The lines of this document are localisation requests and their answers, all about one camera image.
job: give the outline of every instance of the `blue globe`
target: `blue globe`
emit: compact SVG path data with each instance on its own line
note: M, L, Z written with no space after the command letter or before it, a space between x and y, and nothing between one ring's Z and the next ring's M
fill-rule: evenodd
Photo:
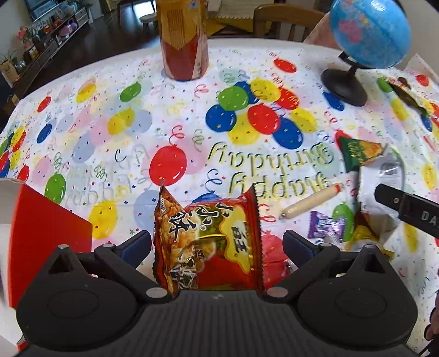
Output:
M335 0L329 22L338 45L364 66L389 68L409 51L410 25L393 0Z

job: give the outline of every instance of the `pink cloth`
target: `pink cloth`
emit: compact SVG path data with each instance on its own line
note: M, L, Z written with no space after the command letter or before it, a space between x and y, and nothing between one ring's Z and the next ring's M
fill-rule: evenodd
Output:
M331 27L329 26L329 13L319 21L314 30L312 30L309 36L305 39L304 43L341 50L337 45L337 42L335 42Z

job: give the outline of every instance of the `birthday tablecloth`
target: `birthday tablecloth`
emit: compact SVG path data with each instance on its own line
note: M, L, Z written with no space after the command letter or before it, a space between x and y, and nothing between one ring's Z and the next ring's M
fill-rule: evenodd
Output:
M320 80L327 68L347 68L338 54L274 40L210 40L209 68L190 82L166 77L159 47L94 63L20 101L0 135L0 177L23 180L88 219L93 247L152 233L162 182L183 206L236 197L255 184L262 234L279 238L309 230L309 212L279 221L283 208L342 182L345 190L316 210L345 216L350 227L357 174L345 173L336 135L389 144L404 162L404 190L439 202L438 88L415 73L358 71L368 101L342 103ZM428 115L406 106L387 81L410 85ZM419 350L439 288L437 241L401 223L385 248L417 303L408 345ZM150 277L153 260L151 252L139 267Z

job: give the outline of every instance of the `drawer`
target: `drawer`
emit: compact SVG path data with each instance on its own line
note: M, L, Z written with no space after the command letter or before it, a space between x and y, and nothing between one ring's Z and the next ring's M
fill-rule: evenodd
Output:
M41 67L38 62L34 62L23 74L23 77L20 78L17 86L15 87L15 94L17 97L22 99L25 96L25 93L37 74L40 72Z
M76 22L78 21L78 19L80 19L80 18L83 17L84 15L87 15L87 11L85 11L85 7L83 7L81 10L79 10L79 11L75 14Z
M85 14L83 17L81 17L78 21L76 21L78 23L78 27L81 27L82 25L84 25L86 22L88 21L88 15Z
M56 41L52 41L52 43L46 47L43 53L37 58L37 62L41 67L44 67L44 64L49 60L50 57L54 54L56 49L58 48L58 43Z

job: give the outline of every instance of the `globe stand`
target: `globe stand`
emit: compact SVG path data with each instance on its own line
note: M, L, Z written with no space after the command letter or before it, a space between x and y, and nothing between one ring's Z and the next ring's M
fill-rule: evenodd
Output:
M339 57L342 61L351 65L349 71L341 69L327 69L322 73L322 81L326 88L338 99L352 104L353 106L364 106L367 101L367 94L363 86L355 77L357 69L371 69L351 61L349 56L342 52Z

